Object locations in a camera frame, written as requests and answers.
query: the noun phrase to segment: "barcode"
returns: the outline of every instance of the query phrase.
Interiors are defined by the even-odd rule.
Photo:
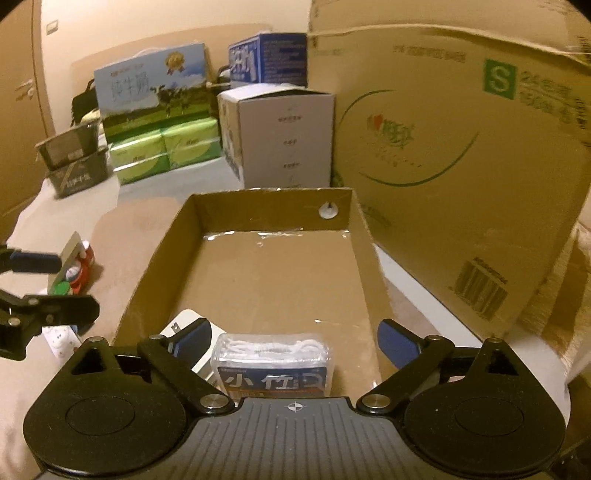
[[[456,295],[485,320],[490,320],[499,309],[507,292],[488,272],[466,262],[456,280]]]

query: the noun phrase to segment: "green tissue pack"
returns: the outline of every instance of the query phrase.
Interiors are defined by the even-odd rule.
[[[121,184],[170,170],[160,130],[114,143],[110,152],[111,164]]]
[[[162,130],[171,168],[184,167],[222,154],[215,118],[204,118]]]

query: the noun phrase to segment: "wooden door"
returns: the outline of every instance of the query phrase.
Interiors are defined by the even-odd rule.
[[[33,47],[33,38],[38,40],[40,34],[40,4],[39,0],[35,5],[34,0],[23,0],[0,21],[0,242],[10,236],[18,215],[35,198],[46,174],[35,151],[35,144],[48,134],[34,50],[38,70],[43,65],[40,48]]]

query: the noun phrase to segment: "green s logo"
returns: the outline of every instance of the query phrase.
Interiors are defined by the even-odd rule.
[[[509,63],[486,59],[484,62],[484,91],[513,100],[517,68]]]

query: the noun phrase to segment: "small box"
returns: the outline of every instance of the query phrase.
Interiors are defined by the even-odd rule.
[[[111,145],[111,164],[122,184],[170,170],[160,130]]]
[[[49,180],[56,189],[57,196],[67,197],[105,181],[109,176],[106,154],[107,147],[102,147],[87,157],[50,170]]]
[[[170,168],[184,167],[222,154],[215,118],[204,118],[162,130]]]
[[[305,33],[261,33],[230,45],[230,81],[307,85]]]
[[[328,397],[333,365],[317,333],[221,334],[212,352],[217,383],[234,401],[242,397]]]
[[[243,187],[327,187],[334,97],[260,83],[219,97],[224,155]]]
[[[98,121],[76,125],[39,142],[35,147],[47,168],[55,170],[95,153],[98,148],[98,129]]]

